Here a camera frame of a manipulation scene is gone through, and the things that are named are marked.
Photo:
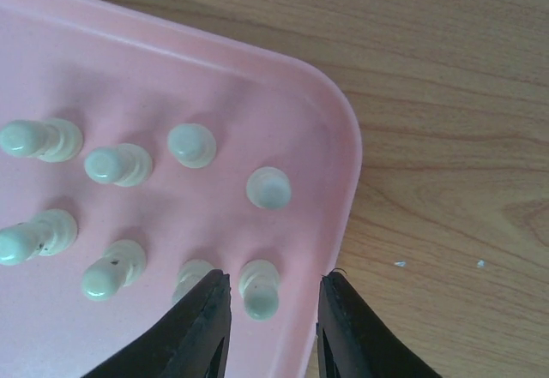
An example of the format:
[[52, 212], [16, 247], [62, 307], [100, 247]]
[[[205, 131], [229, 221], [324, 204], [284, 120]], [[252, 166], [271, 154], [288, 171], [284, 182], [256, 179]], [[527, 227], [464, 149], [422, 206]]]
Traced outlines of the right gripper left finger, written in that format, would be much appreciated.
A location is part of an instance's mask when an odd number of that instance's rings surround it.
[[231, 324], [230, 277], [214, 269], [149, 330], [86, 377], [223, 377]]

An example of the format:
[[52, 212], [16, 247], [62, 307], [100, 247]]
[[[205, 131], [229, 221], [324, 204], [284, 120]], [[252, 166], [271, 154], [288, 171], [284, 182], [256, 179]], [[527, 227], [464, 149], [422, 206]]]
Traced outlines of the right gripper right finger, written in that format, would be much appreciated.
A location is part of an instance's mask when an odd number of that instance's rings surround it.
[[382, 322], [345, 276], [322, 277], [317, 322], [321, 377], [438, 377]]

